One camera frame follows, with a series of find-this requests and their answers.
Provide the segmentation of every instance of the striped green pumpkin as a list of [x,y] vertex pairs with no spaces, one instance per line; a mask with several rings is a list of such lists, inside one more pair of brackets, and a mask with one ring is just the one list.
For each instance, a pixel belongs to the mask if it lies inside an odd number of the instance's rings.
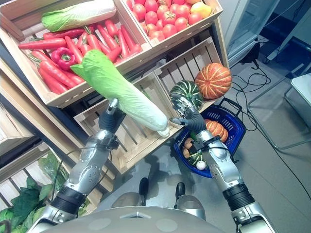
[[196,109],[201,107],[203,98],[199,87],[193,81],[180,81],[170,91],[171,94],[179,94],[189,100]]

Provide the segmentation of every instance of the concrete floor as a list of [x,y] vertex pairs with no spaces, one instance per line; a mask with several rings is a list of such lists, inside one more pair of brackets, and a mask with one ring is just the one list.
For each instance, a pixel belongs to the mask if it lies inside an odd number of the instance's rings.
[[[273,62],[269,66],[260,62],[259,65],[271,78],[272,83],[288,73],[279,64]],[[251,69],[251,66],[251,64],[237,64],[231,69],[231,72],[248,79],[250,74],[260,72]],[[233,81],[245,86],[237,77],[234,77]],[[264,81],[265,78],[262,76],[251,79],[252,83]],[[269,85],[258,91],[247,93],[247,100],[252,100]],[[301,137],[299,132],[306,131],[302,119],[282,97],[289,86],[289,81],[285,81],[276,90],[258,99],[254,105],[257,117],[276,139],[276,143],[281,144],[298,140]],[[225,96],[234,100],[235,94],[236,91],[231,89]],[[239,94],[238,100],[243,106],[243,110],[246,111],[242,94]],[[247,116],[244,116],[243,119],[247,128],[254,128]],[[143,177],[148,177],[150,181],[147,205],[173,207],[175,187],[178,182],[184,182],[186,194],[195,195],[203,204],[207,221],[226,233],[234,232],[235,224],[231,218],[230,209],[213,179],[191,173],[176,157],[172,148],[173,144],[174,138],[171,138],[126,174],[117,177],[114,192],[105,197],[99,205],[98,211],[109,208],[121,194],[136,192],[139,181]],[[311,194],[310,151],[311,143],[307,143],[278,153]],[[235,159],[239,160],[237,167],[250,192],[255,200],[261,203],[278,232],[311,232],[310,199],[301,184],[282,163],[277,153],[258,130],[245,134],[235,153]]]

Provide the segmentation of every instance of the black wheel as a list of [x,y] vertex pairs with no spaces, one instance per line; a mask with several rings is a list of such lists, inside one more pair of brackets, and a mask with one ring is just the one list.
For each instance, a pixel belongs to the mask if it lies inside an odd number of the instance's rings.
[[178,200],[181,195],[185,195],[185,193],[186,193],[185,184],[182,182],[179,182],[176,186],[176,193],[175,193],[176,200]]
[[149,181],[146,177],[144,177],[140,180],[139,190],[138,190],[138,193],[144,196],[144,201],[142,205],[146,205],[148,189],[149,189]]

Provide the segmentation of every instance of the red tomato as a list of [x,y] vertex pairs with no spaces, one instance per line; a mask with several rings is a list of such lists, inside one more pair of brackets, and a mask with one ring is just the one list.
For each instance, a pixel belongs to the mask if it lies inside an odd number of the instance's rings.
[[146,25],[147,27],[147,35],[150,35],[151,33],[157,31],[156,25],[149,23]]
[[176,18],[180,18],[180,17],[188,18],[189,17],[188,7],[184,5],[179,6],[175,14],[176,14]]
[[182,5],[186,2],[186,0],[173,0],[172,3],[176,3],[178,5]]
[[137,14],[139,21],[142,21],[145,19],[146,8],[142,4],[140,4],[140,3],[135,4],[133,6],[133,12],[135,12]]
[[166,5],[160,5],[156,11],[157,18],[162,19],[165,12],[170,11]]
[[187,20],[183,17],[181,18],[178,18],[176,21],[175,21],[175,27],[176,27],[176,30],[179,32],[185,28],[188,27],[188,24],[187,24]]
[[147,26],[146,26],[145,21],[144,21],[144,22],[141,22],[140,25],[141,25],[141,27],[143,28],[143,30],[146,32],[146,34],[148,34],[148,29],[147,29]]
[[167,24],[172,24],[174,25],[176,21],[176,15],[173,14],[172,12],[165,12],[162,18],[162,24],[163,26],[167,25]]
[[158,20],[156,23],[156,28],[158,31],[161,31],[163,29],[163,24],[162,24],[162,20]]
[[157,5],[167,5],[168,8],[171,7],[172,0],[157,0]]
[[145,4],[145,1],[146,0],[134,0],[135,4],[139,3],[139,4],[142,4],[142,5]]
[[189,15],[188,24],[192,25],[192,24],[195,24],[201,20],[202,20],[202,16],[200,15],[200,13],[195,12],[195,13],[192,13]]
[[156,25],[156,23],[157,23],[156,12],[154,12],[154,11],[147,12],[146,17],[145,17],[145,23],[146,23],[146,25],[149,23]]
[[175,33],[177,33],[177,29],[174,25],[172,24],[167,24],[163,27],[163,35],[165,38],[168,38],[172,35],[174,35]]
[[156,0],[146,0],[145,8],[146,8],[147,12],[149,12],[149,11],[156,12],[157,11],[157,2],[156,2]]
[[185,3],[184,6],[186,6],[188,8],[188,11],[190,12],[192,5],[190,3]]
[[150,38],[151,39],[157,38],[159,41],[162,41],[165,39],[162,31],[156,31],[156,32],[151,33]]
[[130,10],[133,10],[133,3],[132,3],[132,0],[126,0],[126,4],[127,4],[128,7],[130,8]]
[[138,15],[133,11],[133,15],[135,16],[135,18],[137,19],[137,21],[139,21]]
[[178,4],[172,4],[170,7],[170,12],[176,14],[177,8],[179,7]]

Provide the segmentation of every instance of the refrigerator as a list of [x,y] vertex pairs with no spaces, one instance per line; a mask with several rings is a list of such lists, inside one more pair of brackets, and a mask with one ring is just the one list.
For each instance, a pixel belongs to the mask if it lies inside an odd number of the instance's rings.
[[238,63],[256,44],[279,0],[218,0],[229,66]]

